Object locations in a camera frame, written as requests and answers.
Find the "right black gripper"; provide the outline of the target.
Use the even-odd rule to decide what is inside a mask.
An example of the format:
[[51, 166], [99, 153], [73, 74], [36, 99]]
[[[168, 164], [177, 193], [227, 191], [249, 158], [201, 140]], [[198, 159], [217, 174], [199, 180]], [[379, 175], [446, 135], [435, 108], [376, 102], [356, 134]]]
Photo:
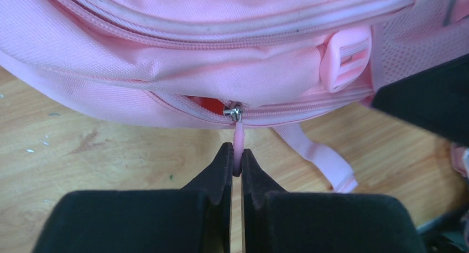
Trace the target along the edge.
[[417, 227], [427, 252], [468, 252], [468, 205]]

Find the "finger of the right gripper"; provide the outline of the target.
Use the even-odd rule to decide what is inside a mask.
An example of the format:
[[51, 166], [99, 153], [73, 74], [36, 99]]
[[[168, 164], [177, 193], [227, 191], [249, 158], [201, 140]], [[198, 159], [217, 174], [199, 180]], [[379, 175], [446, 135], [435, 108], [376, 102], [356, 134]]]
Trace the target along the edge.
[[378, 90], [371, 106], [468, 146], [468, 55]]

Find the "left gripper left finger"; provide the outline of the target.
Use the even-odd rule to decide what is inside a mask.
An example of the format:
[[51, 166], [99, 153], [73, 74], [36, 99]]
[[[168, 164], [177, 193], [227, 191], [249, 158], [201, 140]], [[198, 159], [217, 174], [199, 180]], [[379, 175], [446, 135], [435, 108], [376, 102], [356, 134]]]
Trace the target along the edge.
[[34, 252], [229, 252], [233, 146], [180, 189], [80, 190], [53, 208]]

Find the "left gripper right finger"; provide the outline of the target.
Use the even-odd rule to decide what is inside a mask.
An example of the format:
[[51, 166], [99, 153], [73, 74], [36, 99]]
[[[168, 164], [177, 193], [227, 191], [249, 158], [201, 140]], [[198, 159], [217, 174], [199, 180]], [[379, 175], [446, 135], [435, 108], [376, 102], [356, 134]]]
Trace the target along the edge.
[[381, 194], [288, 192], [241, 158], [244, 252], [424, 252], [403, 204]]

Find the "pink student backpack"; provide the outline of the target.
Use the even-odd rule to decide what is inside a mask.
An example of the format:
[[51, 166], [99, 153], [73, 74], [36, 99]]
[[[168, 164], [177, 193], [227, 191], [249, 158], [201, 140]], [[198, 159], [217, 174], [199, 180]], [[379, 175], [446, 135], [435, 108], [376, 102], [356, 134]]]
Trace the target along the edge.
[[1, 0], [1, 66], [129, 125], [273, 127], [334, 191], [351, 166], [299, 122], [468, 53], [468, 0]]

